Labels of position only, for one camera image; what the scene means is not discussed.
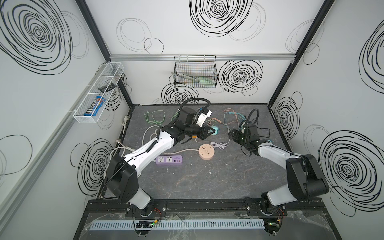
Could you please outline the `blue candy pack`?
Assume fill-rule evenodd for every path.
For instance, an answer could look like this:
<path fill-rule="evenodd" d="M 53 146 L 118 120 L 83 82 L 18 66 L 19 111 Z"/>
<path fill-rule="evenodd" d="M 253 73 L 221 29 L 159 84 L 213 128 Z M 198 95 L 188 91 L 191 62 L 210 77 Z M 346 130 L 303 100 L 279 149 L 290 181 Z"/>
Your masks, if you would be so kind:
<path fill-rule="evenodd" d="M 103 106 L 104 103 L 105 99 L 103 97 L 95 97 L 94 101 L 84 113 L 84 116 L 96 116 L 99 109 Z"/>

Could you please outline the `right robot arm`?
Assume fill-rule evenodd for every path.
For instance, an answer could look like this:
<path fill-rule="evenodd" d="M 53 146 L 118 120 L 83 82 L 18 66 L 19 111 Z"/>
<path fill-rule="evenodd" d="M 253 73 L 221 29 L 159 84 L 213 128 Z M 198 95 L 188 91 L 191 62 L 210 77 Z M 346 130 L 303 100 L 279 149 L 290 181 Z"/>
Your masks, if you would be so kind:
<path fill-rule="evenodd" d="M 308 201 L 329 192 L 330 187 L 317 159 L 310 154 L 300 155 L 277 147 L 270 140 L 262 140 L 255 125 L 243 126 L 243 130 L 231 130 L 229 140 L 244 147 L 251 154 L 265 158 L 286 170 L 287 184 L 265 192 L 260 209 L 272 215 L 277 208 L 296 201 Z"/>

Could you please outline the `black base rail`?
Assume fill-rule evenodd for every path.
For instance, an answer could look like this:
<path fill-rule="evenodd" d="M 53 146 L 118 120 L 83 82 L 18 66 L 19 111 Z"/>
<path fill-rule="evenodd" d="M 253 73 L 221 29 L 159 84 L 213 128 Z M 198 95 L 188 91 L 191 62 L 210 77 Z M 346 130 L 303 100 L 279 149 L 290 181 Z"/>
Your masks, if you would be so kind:
<path fill-rule="evenodd" d="M 96 199 L 88 201 L 84 210 L 89 213 L 123 213 L 128 217 L 166 217 L 176 213 L 213 213 L 213 212 L 244 212 L 249 217 L 272 218 L 282 217 L 288 211 L 298 210 L 323 210 L 323 201 L 315 198 L 310 202 L 292 202 L 272 207 L 269 210 L 262 209 L 261 199 L 202 199 L 202 200 L 153 200 L 153 203 L 146 209 L 140 210 L 136 206 L 124 204 L 118 200 Z"/>

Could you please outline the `green charger plug with cable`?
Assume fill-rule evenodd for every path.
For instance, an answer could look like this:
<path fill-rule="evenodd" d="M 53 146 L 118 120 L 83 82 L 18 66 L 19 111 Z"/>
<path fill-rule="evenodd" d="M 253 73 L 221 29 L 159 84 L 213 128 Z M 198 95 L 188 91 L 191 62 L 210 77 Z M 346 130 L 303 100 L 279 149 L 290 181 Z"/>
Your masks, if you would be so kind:
<path fill-rule="evenodd" d="M 156 114 L 157 113 L 161 113 L 162 114 L 162 119 L 159 119 L 157 120 L 156 119 Z M 146 112 L 144 114 L 145 116 L 145 120 L 148 124 L 151 124 L 151 125 L 162 125 L 164 122 L 165 122 L 165 118 L 166 118 L 166 113 L 164 110 L 156 110 L 156 111 L 153 111 L 153 112 Z"/>

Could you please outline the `white wall plug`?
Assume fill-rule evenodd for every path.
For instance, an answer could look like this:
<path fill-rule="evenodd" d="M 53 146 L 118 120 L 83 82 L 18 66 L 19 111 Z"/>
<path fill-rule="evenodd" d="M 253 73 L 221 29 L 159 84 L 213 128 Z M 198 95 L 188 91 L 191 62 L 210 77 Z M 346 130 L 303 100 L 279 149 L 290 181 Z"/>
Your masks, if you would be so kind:
<path fill-rule="evenodd" d="M 124 117 L 124 120 L 123 120 L 123 122 L 122 122 L 122 125 L 123 125 L 123 126 L 126 126 L 126 124 L 127 124 L 127 122 L 128 122 L 129 119 L 130 119 L 129 116 L 125 116 L 125 117 Z"/>

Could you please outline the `pink round power strip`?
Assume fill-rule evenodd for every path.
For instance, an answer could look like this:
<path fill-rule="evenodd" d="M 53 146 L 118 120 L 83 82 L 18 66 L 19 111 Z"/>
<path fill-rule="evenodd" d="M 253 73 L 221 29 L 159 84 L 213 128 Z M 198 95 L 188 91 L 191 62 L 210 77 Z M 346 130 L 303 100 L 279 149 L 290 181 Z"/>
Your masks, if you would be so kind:
<path fill-rule="evenodd" d="M 215 149 L 210 144 L 203 144 L 199 147 L 199 156 L 202 160 L 209 161 L 214 157 Z"/>

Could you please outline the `green item in basket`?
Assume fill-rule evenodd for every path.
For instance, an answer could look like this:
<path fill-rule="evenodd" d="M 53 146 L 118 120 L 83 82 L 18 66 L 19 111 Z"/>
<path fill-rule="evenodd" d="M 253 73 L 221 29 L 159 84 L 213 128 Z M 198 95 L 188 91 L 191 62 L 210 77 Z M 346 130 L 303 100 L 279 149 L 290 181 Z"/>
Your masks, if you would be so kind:
<path fill-rule="evenodd" d="M 215 79 L 212 79 L 211 77 L 197 77 L 197 82 L 202 87 L 212 88 L 216 86 Z"/>

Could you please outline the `teal charger plug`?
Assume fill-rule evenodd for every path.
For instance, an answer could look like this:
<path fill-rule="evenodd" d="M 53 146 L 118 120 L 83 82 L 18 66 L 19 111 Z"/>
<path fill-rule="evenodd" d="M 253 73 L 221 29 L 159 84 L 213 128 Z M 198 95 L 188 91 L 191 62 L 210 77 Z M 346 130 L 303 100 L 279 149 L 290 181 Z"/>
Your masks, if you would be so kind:
<path fill-rule="evenodd" d="M 218 132 L 219 132 L 219 128 L 218 128 L 218 127 L 216 127 L 216 126 L 213 126 L 213 127 L 212 127 L 212 129 L 214 130 L 214 133 L 213 133 L 213 135 L 217 135 L 217 134 L 218 134 Z"/>

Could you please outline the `purple power strip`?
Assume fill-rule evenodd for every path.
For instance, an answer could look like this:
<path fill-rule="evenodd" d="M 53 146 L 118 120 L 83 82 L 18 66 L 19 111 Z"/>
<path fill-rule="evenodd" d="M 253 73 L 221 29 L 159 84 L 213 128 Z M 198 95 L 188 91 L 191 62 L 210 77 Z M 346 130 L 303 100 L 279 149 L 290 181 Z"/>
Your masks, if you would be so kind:
<path fill-rule="evenodd" d="M 183 162 L 181 155 L 158 156 L 155 160 L 157 166 L 178 166 Z"/>

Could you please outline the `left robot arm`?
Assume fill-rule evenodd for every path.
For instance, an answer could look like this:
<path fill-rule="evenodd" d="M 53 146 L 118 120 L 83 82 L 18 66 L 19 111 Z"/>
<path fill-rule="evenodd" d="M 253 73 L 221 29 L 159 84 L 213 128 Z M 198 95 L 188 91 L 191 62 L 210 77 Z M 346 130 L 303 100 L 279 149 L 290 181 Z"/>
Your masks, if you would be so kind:
<path fill-rule="evenodd" d="M 207 106 L 197 111 L 180 107 L 177 117 L 164 127 L 160 127 L 154 139 L 125 156 L 114 156 L 105 173 L 105 187 L 121 202 L 129 203 L 149 215 L 153 208 L 153 198 L 139 186 L 138 177 L 143 169 L 165 151 L 176 144 L 185 143 L 185 137 L 196 136 L 201 140 L 212 135 L 215 130 L 205 124 L 212 112 Z"/>

